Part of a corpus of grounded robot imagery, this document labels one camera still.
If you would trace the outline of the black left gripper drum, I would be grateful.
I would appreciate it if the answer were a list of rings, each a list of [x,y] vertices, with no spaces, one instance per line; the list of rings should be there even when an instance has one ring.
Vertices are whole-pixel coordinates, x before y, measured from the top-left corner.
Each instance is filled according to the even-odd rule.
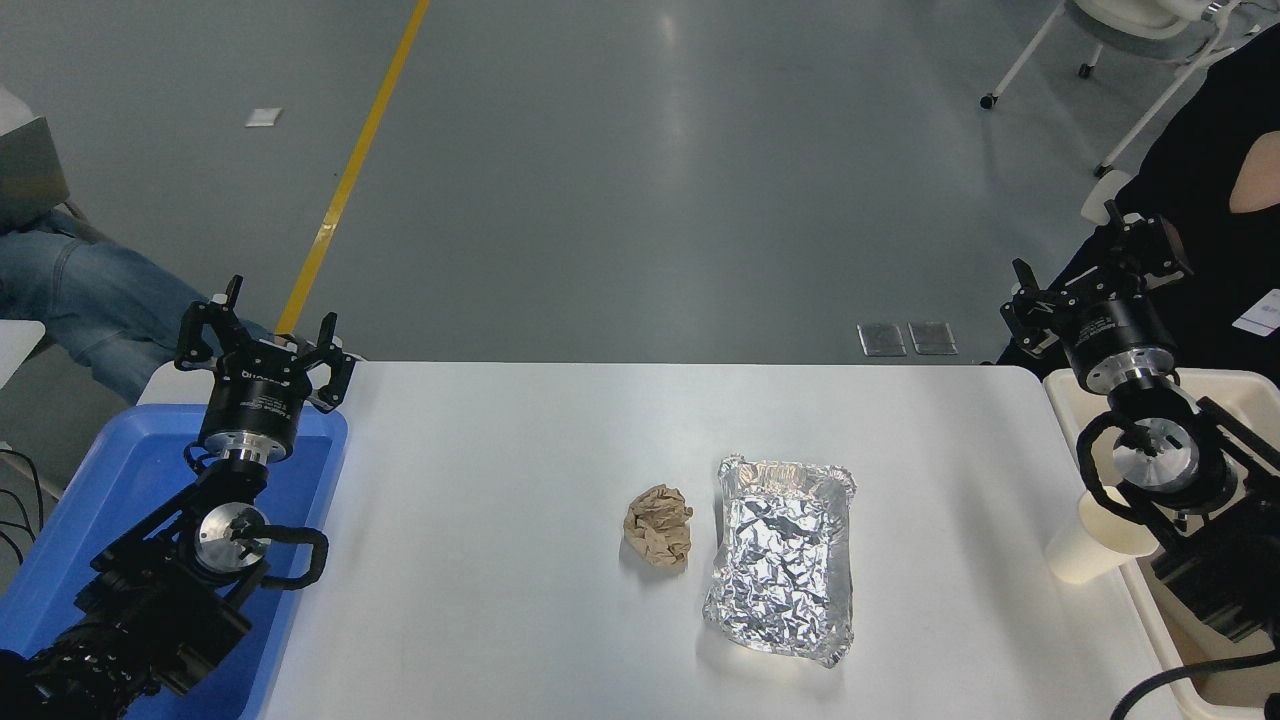
[[[236,437],[255,436],[266,451],[292,451],[305,400],[311,393],[300,352],[248,342],[220,357],[198,443],[221,451]]]

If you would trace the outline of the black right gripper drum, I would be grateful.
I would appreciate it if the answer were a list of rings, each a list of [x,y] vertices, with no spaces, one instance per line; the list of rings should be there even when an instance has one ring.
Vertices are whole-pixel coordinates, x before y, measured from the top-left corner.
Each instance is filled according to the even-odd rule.
[[[1079,386],[1123,386],[1178,366],[1176,345],[1142,293],[1076,300],[1060,322],[1060,340]]]

